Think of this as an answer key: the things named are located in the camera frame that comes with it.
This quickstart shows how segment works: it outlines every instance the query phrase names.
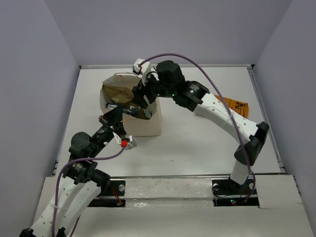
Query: white bag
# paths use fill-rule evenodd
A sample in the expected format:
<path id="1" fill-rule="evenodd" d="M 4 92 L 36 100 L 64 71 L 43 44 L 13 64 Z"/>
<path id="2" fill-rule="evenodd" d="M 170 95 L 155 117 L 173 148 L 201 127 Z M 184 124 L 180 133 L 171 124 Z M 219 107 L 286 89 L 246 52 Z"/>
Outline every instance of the white bag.
<path id="1" fill-rule="evenodd" d="M 132 90 L 134 86 L 138 84 L 141 78 L 136 75 L 121 75 L 130 73 L 116 73 L 114 76 L 106 79 L 102 82 L 103 85 L 117 86 L 117 87 L 127 87 Z M 107 96 L 103 89 L 100 90 L 100 108 L 105 114 L 111 109 L 106 108 L 106 104 L 110 102 L 111 99 Z M 128 135 L 133 135 L 135 137 L 141 136 L 159 136 L 161 135 L 161 108 L 159 98 L 152 104 L 148 105 L 147 110 L 153 111 L 153 116 L 149 120 L 135 118 L 133 116 L 123 114 L 123 126 Z"/>

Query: screw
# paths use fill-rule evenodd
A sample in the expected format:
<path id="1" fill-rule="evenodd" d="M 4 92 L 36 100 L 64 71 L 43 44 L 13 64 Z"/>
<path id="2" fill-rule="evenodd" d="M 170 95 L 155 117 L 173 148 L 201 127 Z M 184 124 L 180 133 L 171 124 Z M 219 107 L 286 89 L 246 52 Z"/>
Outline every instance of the screw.
<path id="1" fill-rule="evenodd" d="M 124 190 L 125 190 L 124 184 L 120 184 L 119 187 L 118 187 L 118 190 L 119 190 L 120 192 L 124 192 Z"/>

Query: bag handle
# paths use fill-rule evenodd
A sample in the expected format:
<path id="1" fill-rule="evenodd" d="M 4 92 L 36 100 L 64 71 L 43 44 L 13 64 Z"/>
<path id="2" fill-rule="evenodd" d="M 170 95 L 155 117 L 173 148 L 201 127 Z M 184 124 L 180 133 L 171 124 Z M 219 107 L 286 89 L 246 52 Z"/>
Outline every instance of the bag handle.
<path id="1" fill-rule="evenodd" d="M 116 76 L 122 77 L 123 76 L 123 75 L 119 75 L 119 74 L 132 74 L 132 75 L 138 77 L 136 73 L 115 73 L 114 77 L 116 77 Z"/>

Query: white plastic part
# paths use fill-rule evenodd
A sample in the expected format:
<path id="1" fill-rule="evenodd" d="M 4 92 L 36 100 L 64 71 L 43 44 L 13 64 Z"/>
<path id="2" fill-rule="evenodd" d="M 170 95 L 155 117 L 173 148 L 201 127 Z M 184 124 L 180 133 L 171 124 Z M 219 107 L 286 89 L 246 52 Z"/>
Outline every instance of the white plastic part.
<path id="1" fill-rule="evenodd" d="M 143 62 L 144 59 L 138 58 L 136 62 L 133 64 L 133 72 L 136 74 L 141 74 L 142 76 L 142 83 L 145 85 L 147 83 L 147 74 L 151 71 L 151 64 L 150 62 L 144 63 L 141 67 L 139 64 Z"/>
<path id="2" fill-rule="evenodd" d="M 74 184 L 74 180 L 66 177 L 61 178 L 58 192 L 58 208 L 55 222 L 55 233 L 60 228 L 61 220 L 64 218 L 69 206 L 75 199 L 76 195 L 83 188 L 84 184 Z M 37 237 L 52 237 L 51 227 L 53 221 L 53 213 L 55 207 L 55 194 L 51 198 L 49 204 L 45 208 L 39 219 L 31 226 L 34 230 L 33 235 Z"/>
<path id="3" fill-rule="evenodd" d="M 230 179 L 236 183 L 243 185 L 249 175 L 248 167 L 245 164 L 235 160 L 233 171 L 230 175 Z"/>
<path id="4" fill-rule="evenodd" d="M 80 190 L 60 223 L 59 229 L 62 227 L 65 228 L 66 236 L 68 236 L 71 232 L 76 220 L 83 213 L 89 203 L 100 193 L 101 188 L 91 181 L 86 183 Z"/>
<path id="5" fill-rule="evenodd" d="M 113 134 L 114 134 L 114 138 L 117 141 L 117 143 L 121 145 L 122 139 L 116 133 L 113 132 Z M 127 147 L 125 147 L 126 151 L 131 150 L 134 147 L 137 147 L 137 141 L 136 141 L 134 136 L 130 135 L 127 138 L 129 139 L 129 141 L 127 143 Z"/>
<path id="6" fill-rule="evenodd" d="M 220 102 L 212 93 L 204 95 L 203 103 L 201 105 L 197 105 L 194 113 L 211 120 L 220 128 L 228 132 L 239 143 L 236 129 L 224 104 Z M 257 124 L 237 114 L 233 110 L 231 110 L 231 113 L 236 120 L 243 143 L 245 144 L 249 142 L 250 135 L 254 135 L 258 130 Z"/>

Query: gray wall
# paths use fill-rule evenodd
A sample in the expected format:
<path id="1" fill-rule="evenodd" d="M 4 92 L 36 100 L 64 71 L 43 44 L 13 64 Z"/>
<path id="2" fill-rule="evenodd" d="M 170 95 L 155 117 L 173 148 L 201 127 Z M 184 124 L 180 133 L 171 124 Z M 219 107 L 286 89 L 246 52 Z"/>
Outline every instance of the gray wall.
<path id="1" fill-rule="evenodd" d="M 316 234 L 316 1 L 294 0 L 255 67 L 288 173 Z"/>
<path id="2" fill-rule="evenodd" d="M 79 68 L 43 0 L 0 7 L 0 236 L 31 225 Z"/>
<path id="3" fill-rule="evenodd" d="M 259 58 L 290 0 L 45 0 L 80 65 L 162 52 L 199 63 Z"/>

